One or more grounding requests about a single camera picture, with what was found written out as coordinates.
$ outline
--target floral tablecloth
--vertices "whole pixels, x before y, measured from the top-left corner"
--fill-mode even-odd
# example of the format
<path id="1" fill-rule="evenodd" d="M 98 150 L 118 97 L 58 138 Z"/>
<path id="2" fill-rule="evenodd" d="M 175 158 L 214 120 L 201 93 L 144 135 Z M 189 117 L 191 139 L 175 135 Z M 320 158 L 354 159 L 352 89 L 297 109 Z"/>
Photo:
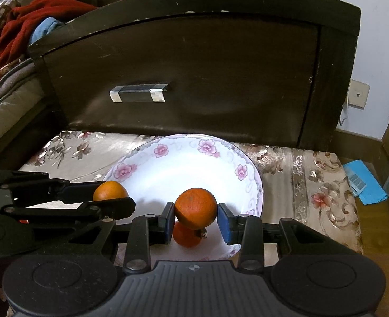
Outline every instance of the floral tablecloth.
<path id="1" fill-rule="evenodd" d="M 22 171 L 43 171 L 71 182 L 102 181 L 113 164 L 155 136 L 62 131 L 33 156 Z M 262 177 L 264 223 L 291 217 L 362 252 L 360 225 L 346 173 L 329 152 L 234 143 Z M 52 207 L 75 208 L 53 203 Z M 278 260 L 275 245 L 265 244 L 265 262 Z"/>

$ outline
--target tangerine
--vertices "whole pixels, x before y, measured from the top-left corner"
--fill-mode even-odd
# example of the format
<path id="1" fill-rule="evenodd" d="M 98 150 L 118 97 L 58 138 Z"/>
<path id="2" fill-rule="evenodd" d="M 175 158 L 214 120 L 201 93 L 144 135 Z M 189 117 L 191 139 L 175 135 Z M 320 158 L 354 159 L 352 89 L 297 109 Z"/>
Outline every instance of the tangerine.
<path id="1" fill-rule="evenodd" d="M 181 224 L 192 230 L 211 225 L 217 210 L 215 197 L 203 188 L 190 188 L 175 201 L 175 216 Z"/>
<path id="2" fill-rule="evenodd" d="M 181 246 L 193 248 L 200 243 L 202 238 L 206 237 L 206 230 L 192 230 L 186 228 L 180 222 L 175 222 L 173 230 L 174 240 Z"/>
<path id="3" fill-rule="evenodd" d="M 126 198 L 127 190 L 117 181 L 106 181 L 93 193 L 93 201 Z"/>

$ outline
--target metal screw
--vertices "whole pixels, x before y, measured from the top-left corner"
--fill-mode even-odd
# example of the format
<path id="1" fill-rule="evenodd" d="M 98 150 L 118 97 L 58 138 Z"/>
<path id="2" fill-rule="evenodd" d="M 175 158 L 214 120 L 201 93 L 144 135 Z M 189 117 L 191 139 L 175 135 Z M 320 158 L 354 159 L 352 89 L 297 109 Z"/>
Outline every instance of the metal screw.
<path id="1" fill-rule="evenodd" d="M 241 267 L 246 271 L 255 271 L 261 268 L 262 265 L 257 260 L 246 260 L 241 263 Z"/>
<path id="2" fill-rule="evenodd" d="M 141 269 L 146 268 L 147 265 L 148 264 L 142 259 L 136 259 L 127 262 L 126 267 L 132 271 L 140 271 Z"/>

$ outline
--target barcode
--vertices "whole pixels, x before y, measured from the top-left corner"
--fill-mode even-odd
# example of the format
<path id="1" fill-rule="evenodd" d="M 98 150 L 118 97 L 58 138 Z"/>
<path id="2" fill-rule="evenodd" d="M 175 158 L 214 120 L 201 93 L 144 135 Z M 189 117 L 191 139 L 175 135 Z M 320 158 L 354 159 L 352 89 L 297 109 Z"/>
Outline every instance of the barcode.
<path id="1" fill-rule="evenodd" d="M 358 190 L 361 190 L 363 187 L 365 187 L 365 183 L 362 181 L 361 178 L 358 177 L 357 174 L 353 174 L 350 178 L 350 182 L 354 184 Z"/>

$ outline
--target white bowl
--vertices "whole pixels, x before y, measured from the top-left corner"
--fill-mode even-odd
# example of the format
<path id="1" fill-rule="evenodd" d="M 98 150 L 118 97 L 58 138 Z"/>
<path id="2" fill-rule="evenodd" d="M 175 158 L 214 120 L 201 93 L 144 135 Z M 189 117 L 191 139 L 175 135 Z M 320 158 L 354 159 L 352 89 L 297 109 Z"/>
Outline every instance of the white bowl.
<path id="1" fill-rule="evenodd" d="M 217 203 L 225 203 L 235 214 L 260 217 L 263 204 L 262 181 L 250 158 L 234 145 L 199 134 L 180 134 L 155 139 L 122 157 L 106 174 L 105 181 L 120 182 L 136 202 L 133 215 L 159 215 L 167 202 L 189 188 L 210 191 Z M 224 243 L 216 220 L 207 228 L 208 237 L 193 248 L 184 248 L 172 239 L 169 245 L 151 246 L 151 262 L 156 260 L 229 259 L 240 245 Z M 124 257 L 120 245 L 116 263 Z"/>

